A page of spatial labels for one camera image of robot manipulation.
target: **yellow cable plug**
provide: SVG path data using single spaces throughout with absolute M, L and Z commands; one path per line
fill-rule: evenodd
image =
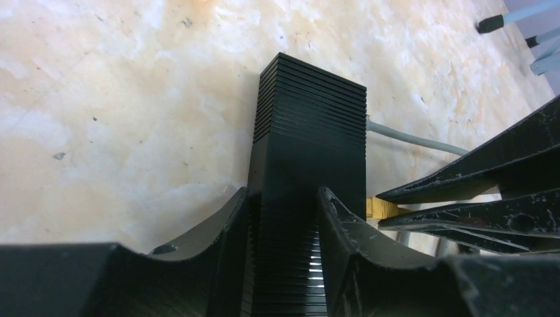
M 368 197 L 366 200 L 366 218 L 368 219 L 387 219 L 409 212 L 411 211 L 408 209 L 399 208 L 396 203 L 377 197 Z

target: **dust spot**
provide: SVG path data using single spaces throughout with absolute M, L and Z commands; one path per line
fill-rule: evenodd
M 60 152 L 60 153 L 56 153 L 55 155 L 53 155 L 52 158 L 55 159 L 55 160 L 62 160 L 62 159 L 64 159 L 65 155 L 66 155 L 66 153 Z
M 192 25 L 192 20 L 190 18 L 185 18 L 184 20 L 181 20 L 181 22 L 186 28 L 190 28 Z

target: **white marble surface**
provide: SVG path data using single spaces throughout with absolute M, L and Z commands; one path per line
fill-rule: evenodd
M 258 75 L 286 52 L 368 113 L 472 149 L 553 95 L 502 1 L 0 0 L 0 242 L 146 252 L 246 183 Z M 377 135 L 368 194 L 453 155 Z M 56 154 L 65 153 L 63 157 Z

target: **marble floor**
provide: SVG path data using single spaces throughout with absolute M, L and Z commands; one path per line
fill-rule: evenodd
M 378 123 L 473 149 L 553 97 L 515 26 L 475 31 L 506 11 L 501 0 L 0 0 L 0 242 L 146 252 L 207 218 L 246 184 L 258 75 L 277 52 L 366 86 Z M 369 135 L 368 194 L 453 159 Z

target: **gray metal leg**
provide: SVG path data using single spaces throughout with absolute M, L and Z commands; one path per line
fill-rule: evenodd
M 542 75 L 547 71 L 560 69 L 560 53 L 555 53 L 560 48 L 560 38 L 550 45 L 537 59 L 531 64 L 531 71 L 535 75 Z
M 547 71 L 560 69 L 560 52 L 549 55 L 543 59 L 537 59 L 530 67 L 535 75 L 542 75 Z
M 481 34 L 490 33 L 504 27 L 504 25 L 506 24 L 519 21 L 537 13 L 552 9 L 554 7 L 558 7 L 559 5 L 560 0 L 545 1 L 543 3 L 539 3 L 538 5 L 526 7 L 521 10 L 507 13 L 505 15 L 496 15 L 493 17 L 485 18 L 478 23 L 477 29 Z
M 535 40 L 537 41 L 537 43 L 541 44 L 542 42 L 553 39 L 556 36 L 560 36 L 560 27 L 555 28 L 554 30 L 550 30 L 550 31 L 548 31 L 546 33 L 543 33 L 541 35 L 537 35 Z
M 545 1 L 531 7 L 526 7 L 517 11 L 510 12 L 504 16 L 504 24 L 513 23 L 526 17 L 536 15 L 546 10 L 550 10 L 560 5 L 560 0 Z
M 560 27 L 537 36 L 526 38 L 525 42 L 527 42 L 527 46 L 529 46 L 529 48 L 534 48 L 535 46 L 541 44 L 542 42 L 548 41 L 557 36 L 560 36 Z

